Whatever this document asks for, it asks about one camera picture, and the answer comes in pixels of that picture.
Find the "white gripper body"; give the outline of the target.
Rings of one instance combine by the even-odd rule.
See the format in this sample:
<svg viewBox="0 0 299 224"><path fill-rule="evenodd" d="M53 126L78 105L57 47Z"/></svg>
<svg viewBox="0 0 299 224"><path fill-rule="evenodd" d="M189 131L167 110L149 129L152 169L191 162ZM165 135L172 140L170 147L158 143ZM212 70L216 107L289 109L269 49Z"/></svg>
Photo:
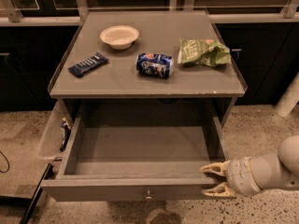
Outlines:
<svg viewBox="0 0 299 224"><path fill-rule="evenodd" d="M254 180L249 161L250 157L233 159L226 170L226 178L232 190L244 196L253 196L261 191Z"/></svg>

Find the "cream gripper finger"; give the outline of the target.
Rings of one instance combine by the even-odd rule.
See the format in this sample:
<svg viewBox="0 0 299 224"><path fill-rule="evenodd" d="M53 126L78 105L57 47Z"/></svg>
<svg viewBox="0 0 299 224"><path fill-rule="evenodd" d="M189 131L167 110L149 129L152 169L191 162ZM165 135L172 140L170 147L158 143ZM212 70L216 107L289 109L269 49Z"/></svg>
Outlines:
<svg viewBox="0 0 299 224"><path fill-rule="evenodd" d="M208 197L215 198L234 198L236 196L235 192L227 182L222 182L211 189L203 189L202 193Z"/></svg>
<svg viewBox="0 0 299 224"><path fill-rule="evenodd" d="M229 163L230 163L229 161L214 162L214 163L210 163L208 165L201 167L200 170L206 174L215 174L215 175L219 175L219 176L226 176L227 167L228 167Z"/></svg>

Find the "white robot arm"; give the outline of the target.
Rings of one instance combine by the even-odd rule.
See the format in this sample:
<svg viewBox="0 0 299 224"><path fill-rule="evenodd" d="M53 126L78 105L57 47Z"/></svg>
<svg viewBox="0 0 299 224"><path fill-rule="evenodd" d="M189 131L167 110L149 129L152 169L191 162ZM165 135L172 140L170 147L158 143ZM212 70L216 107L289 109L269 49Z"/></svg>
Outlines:
<svg viewBox="0 0 299 224"><path fill-rule="evenodd" d="M201 168L204 174L226 178L202 193L209 197L253 196L266 189L299 190L299 136L293 135L278 147L278 153L214 162Z"/></svg>

